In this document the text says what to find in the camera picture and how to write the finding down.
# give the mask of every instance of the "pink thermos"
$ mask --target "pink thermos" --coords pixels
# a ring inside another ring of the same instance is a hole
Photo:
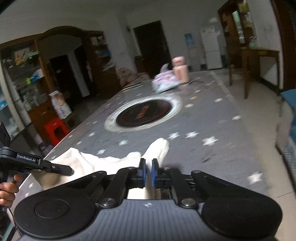
[[[185,64],[185,57],[180,56],[172,60],[173,72],[181,84],[189,82],[188,66]]]

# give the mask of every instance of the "human hand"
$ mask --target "human hand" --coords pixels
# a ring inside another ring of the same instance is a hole
[[[0,183],[0,205],[5,207],[11,207],[15,200],[15,193],[18,193],[19,188],[16,183],[22,181],[21,174],[14,175],[13,183]]]

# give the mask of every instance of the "white refrigerator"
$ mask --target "white refrigerator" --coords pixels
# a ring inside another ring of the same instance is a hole
[[[200,35],[205,49],[207,68],[222,68],[221,52],[215,27],[201,27]]]

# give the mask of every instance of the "tiled floor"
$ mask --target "tiled floor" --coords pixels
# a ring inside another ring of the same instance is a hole
[[[227,69],[214,71],[229,86]],[[279,241],[293,241],[296,237],[296,198],[287,170],[274,147],[279,119],[279,97],[266,86],[253,82],[249,98],[244,99],[243,73],[236,71],[229,87],[237,101],[244,123],[252,136],[261,166],[270,186],[270,196],[283,210],[283,221],[276,235]]]
[[[94,113],[107,100],[101,99],[99,96],[91,97],[82,101],[82,103],[74,107],[80,122],[83,122],[92,113]]]

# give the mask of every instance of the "black circular pad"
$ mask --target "black circular pad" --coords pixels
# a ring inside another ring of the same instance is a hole
[[[22,234],[39,239],[73,235],[87,226],[94,205],[81,191],[52,188],[22,200],[15,208],[15,222]]]
[[[49,199],[40,202],[35,207],[35,213],[41,218],[60,218],[69,211],[66,201],[60,199]]]
[[[172,109],[172,105],[164,100],[149,100],[135,104],[119,114],[116,122],[122,127],[136,127],[146,125],[165,117]]]
[[[282,212],[263,197],[212,197],[202,208],[202,219],[214,231],[231,238],[260,239],[275,235]]]

